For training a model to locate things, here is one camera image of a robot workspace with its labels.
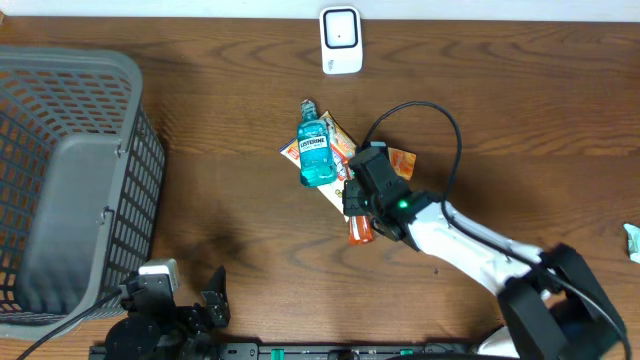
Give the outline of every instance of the wooden table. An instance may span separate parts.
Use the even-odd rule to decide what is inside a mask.
[[[278,153],[304,98],[357,140],[389,108],[431,100],[463,132],[452,202],[514,239],[577,248],[640,352],[640,265],[622,229],[640,223],[640,26],[363,27],[364,69],[345,76],[322,73],[318,24],[306,20],[9,17],[0,43],[114,49],[140,65],[168,143],[153,256],[178,260],[178,304],[226,266],[228,334],[420,342],[479,339],[502,323],[494,297],[447,263],[382,238],[348,246],[340,213]],[[455,138],[440,114],[408,109],[377,137],[418,154],[414,188],[443,188]],[[86,359],[117,320],[82,324],[33,358]],[[0,357],[28,345],[2,340]]]

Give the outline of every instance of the bottle label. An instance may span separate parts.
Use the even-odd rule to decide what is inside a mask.
[[[298,148],[300,149],[301,154],[305,151],[324,148],[328,145],[326,136],[316,136],[298,142]]]

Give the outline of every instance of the white wall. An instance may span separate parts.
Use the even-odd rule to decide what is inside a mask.
[[[365,19],[639,21],[640,0],[0,0],[7,15],[317,18],[354,5]]]

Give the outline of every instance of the basket bottom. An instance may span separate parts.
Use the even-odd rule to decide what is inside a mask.
[[[54,150],[16,276],[23,311],[68,314],[86,293],[117,143],[117,136],[79,134]]]

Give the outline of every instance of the listerine bottle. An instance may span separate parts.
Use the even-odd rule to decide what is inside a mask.
[[[300,151],[300,182],[306,187],[316,187],[334,182],[338,178],[331,154],[329,129],[318,120],[316,105],[305,100],[300,105],[302,123],[298,125],[298,150]]]

